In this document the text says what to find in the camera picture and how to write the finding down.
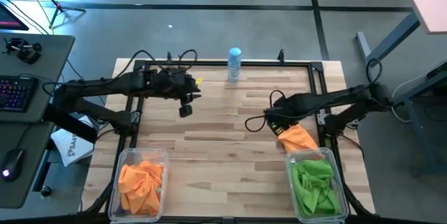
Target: clear plastic bin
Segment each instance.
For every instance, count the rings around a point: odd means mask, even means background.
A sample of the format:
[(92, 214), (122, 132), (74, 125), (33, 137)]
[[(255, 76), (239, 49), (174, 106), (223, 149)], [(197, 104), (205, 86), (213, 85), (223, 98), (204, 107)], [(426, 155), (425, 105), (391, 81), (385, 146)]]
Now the clear plastic bin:
[[(149, 214), (132, 214), (130, 211), (123, 210), (121, 207), (121, 197), (118, 192), (118, 178), (119, 173), (121, 172), (121, 167), (124, 164), (137, 165), (145, 160), (156, 165), (164, 166), (161, 178), (160, 209), (156, 216), (150, 216)], [(113, 182), (112, 200), (108, 209), (108, 215), (111, 223), (153, 223), (160, 219), (161, 215), (163, 214), (164, 202), (166, 200), (168, 164), (168, 153), (162, 149), (130, 148), (125, 149), (120, 153), (117, 172), (115, 174), (115, 181)]]
[[(292, 183), (292, 174), (291, 174), (291, 163), (299, 163), (303, 160), (319, 160), (321, 158), (325, 158), (329, 164), (332, 166), (332, 170), (334, 171), (334, 178), (330, 182), (331, 188), (335, 192), (335, 197), (337, 198), (341, 213), (335, 215), (327, 215), (327, 214), (314, 214), (313, 216), (304, 216), (304, 214), (300, 213), (300, 208), (298, 206), (297, 198), (295, 195), (295, 191), (293, 190)], [(286, 166), (287, 166), (287, 174), (288, 181), (290, 184), (291, 190), (291, 198), (293, 203), (293, 208), (295, 209), (295, 214), (298, 220), (302, 223), (342, 223), (344, 219), (349, 214), (348, 203), (346, 202), (346, 198), (344, 196), (343, 184), (340, 179), (340, 173), (337, 168), (337, 164), (335, 162), (335, 157), (333, 152), (325, 147), (318, 148), (317, 150), (306, 149), (300, 151), (289, 152), (286, 155)]]

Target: keyboard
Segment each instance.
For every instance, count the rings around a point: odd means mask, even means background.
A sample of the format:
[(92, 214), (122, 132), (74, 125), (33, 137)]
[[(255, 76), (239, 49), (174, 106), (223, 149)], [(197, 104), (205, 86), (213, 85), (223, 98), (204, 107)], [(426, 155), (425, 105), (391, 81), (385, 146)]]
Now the keyboard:
[(26, 112), (38, 79), (0, 75), (0, 111)]

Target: concrete floor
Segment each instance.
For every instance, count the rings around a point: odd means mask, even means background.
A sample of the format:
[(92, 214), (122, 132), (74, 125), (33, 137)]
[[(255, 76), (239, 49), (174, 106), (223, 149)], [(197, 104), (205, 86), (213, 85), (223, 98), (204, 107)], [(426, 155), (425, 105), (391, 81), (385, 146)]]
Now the concrete floor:
[[(175, 3), (311, 5), (310, 0), (59, 0), (93, 3)], [(408, 7), (409, 0), (318, 0), (321, 6)], [(47, 24), (35, 3), (18, 2), (25, 12)], [(89, 9), (58, 27), (56, 34), (76, 37), (70, 60), (85, 78), (108, 77), (117, 57), (130, 57), (136, 50), (149, 50), (166, 57), (195, 48), (201, 58), (225, 58), (228, 48), (242, 48), (244, 58), (274, 59), (285, 49), (287, 59), (321, 60), (312, 11), (281, 10), (99, 10)], [(322, 12), (322, 23), (330, 60), (342, 62), (349, 86), (366, 82), (364, 63), (354, 41), (364, 31), (371, 47), (377, 45), (406, 13)], [(61, 23), (64, 15), (58, 17)], [(428, 36), (422, 28), (411, 34), (384, 61), (380, 82), (394, 88), (446, 59), (447, 36)], [(67, 80), (77, 78), (66, 67)], [(400, 93), (410, 89), (410, 84)], [(360, 142), (376, 212), (389, 218), (445, 223), (447, 175), (415, 179), (409, 170), (423, 167), (425, 159), (412, 127), (391, 113), (371, 113), (359, 127)], [(60, 174), (66, 174), (63, 181)], [(47, 181), (55, 193), (40, 199), (30, 193), (18, 210), (0, 210), (0, 218), (25, 218), (76, 212), (87, 168), (52, 165)]]

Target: water bottle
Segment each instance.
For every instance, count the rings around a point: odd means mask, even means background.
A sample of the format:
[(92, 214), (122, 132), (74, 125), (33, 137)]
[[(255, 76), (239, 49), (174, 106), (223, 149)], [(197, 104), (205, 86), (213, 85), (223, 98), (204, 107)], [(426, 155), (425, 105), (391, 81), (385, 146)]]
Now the water bottle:
[(230, 49), (230, 56), (228, 57), (228, 81), (239, 81), (240, 62), (241, 62), (240, 48), (233, 47)]

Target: wooden table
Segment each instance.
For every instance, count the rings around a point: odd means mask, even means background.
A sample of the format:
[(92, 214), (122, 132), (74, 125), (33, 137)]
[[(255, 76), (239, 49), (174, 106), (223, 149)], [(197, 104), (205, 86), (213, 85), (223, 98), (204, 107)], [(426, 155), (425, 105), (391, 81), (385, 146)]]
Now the wooden table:
[[(127, 62), (128, 59), (118, 59), (114, 75)], [(328, 91), (345, 89), (341, 63), (325, 61), (323, 66)], [(310, 92), (307, 70), (242, 67), (237, 84), (226, 82), (225, 67), (194, 66), (189, 73), (203, 78), (199, 85), (203, 97), (192, 102), (193, 114), (182, 119), (178, 114), (179, 101), (148, 98), (140, 123), (137, 147), (162, 148), (169, 153), (163, 215), (294, 217), (285, 171), (286, 152), (267, 126), (259, 133), (250, 133), (244, 128), (244, 121), (262, 114), (274, 89), (287, 96)], [(123, 110), (125, 102), (123, 95), (108, 96), (106, 107)], [(253, 122), (251, 127), (260, 123)], [(308, 117), (300, 124), (318, 143), (315, 118)], [(345, 134), (358, 141), (355, 131), (346, 130)], [(110, 180), (117, 142), (118, 136), (109, 134), (96, 143), (82, 196), (85, 208)], [(340, 138), (339, 152), (347, 184), (374, 212), (360, 150)]]

